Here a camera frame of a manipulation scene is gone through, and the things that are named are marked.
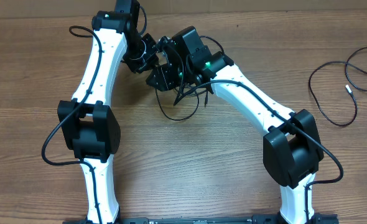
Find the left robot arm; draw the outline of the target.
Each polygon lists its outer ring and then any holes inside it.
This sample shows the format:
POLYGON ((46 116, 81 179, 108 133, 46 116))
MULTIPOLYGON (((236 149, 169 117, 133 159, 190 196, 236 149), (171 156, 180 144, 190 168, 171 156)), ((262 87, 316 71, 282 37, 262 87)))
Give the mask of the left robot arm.
POLYGON ((117 1, 113 11, 100 11, 92 18, 88 37, 93 43, 84 76, 71 100, 61 101, 57 108, 58 128, 85 177, 88 213, 83 223, 119 221, 113 160, 121 129, 111 109, 111 95, 121 63, 133 73, 158 64, 154 40, 137 29, 142 12, 138 1, 117 1))

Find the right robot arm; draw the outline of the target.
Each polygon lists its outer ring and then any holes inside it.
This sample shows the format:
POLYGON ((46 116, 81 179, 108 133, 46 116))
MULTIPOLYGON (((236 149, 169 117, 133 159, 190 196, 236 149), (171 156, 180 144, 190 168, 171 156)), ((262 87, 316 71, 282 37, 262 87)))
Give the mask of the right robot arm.
POLYGON ((175 103, 199 88, 233 105, 260 133, 263 164, 279 184, 281 223, 312 223, 312 186, 323 151, 314 117, 274 101, 251 83, 224 50, 211 53, 190 26, 172 38, 144 39, 152 73, 146 83, 156 92, 177 90, 175 103))

